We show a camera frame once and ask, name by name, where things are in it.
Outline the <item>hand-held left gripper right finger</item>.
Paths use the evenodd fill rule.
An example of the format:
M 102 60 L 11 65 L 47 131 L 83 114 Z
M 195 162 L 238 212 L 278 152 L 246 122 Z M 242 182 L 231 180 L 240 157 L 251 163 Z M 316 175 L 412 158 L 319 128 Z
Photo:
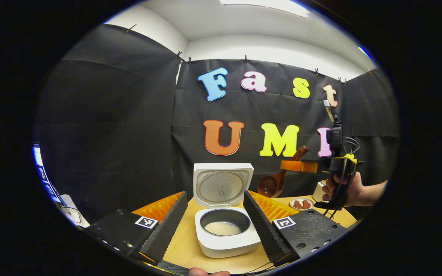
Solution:
M 348 228 L 322 213 L 309 209 L 270 220 L 256 200 L 257 194 L 244 192 L 243 206 L 275 267 L 304 260 L 330 246 Z

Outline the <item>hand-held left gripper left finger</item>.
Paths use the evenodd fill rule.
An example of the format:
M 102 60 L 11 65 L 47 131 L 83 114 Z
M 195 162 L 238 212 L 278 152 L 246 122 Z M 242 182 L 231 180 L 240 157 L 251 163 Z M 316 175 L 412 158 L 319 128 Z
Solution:
M 84 228 L 84 233 L 125 258 L 156 266 L 183 218 L 187 199 L 182 191 L 134 212 L 117 209 Z

